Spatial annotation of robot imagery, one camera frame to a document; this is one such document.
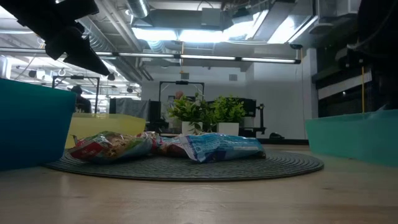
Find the white planter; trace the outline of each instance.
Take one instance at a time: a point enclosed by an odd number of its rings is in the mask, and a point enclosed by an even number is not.
[[[239,135],[239,123],[218,123],[217,133],[233,136]]]
[[[203,127],[203,123],[199,122],[200,128]],[[189,121],[182,121],[182,134],[193,134],[194,133],[194,126],[189,125]]]

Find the woven placemat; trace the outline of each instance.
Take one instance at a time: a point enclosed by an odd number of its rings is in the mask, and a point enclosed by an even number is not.
[[[267,159],[245,158],[198,164],[190,159],[147,156],[132,161],[98,165],[65,154],[45,167],[72,172],[137,180],[257,180],[291,177],[323,169],[323,162],[312,156],[280,151],[266,151]]]

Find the teal bin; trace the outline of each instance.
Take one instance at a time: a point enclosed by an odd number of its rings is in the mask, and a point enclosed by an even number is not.
[[[314,153],[398,166],[398,110],[307,120],[305,129]]]
[[[5,79],[0,79],[0,93],[0,170],[59,159],[76,95]]]

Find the potted plant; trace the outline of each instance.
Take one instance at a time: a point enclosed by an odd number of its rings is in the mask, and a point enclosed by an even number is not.
[[[174,107],[169,109],[171,118],[178,118],[182,121],[182,134],[200,134],[202,132],[204,115],[204,100],[195,100],[182,96],[174,100]]]
[[[246,114],[243,102],[239,99],[220,96],[213,103],[214,119],[217,124],[217,132],[229,135],[239,135],[239,122]]]

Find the blue snack bag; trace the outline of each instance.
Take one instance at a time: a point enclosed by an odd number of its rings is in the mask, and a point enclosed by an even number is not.
[[[266,157],[265,150],[255,138],[209,133],[179,137],[188,157],[197,162],[225,161],[256,155]]]

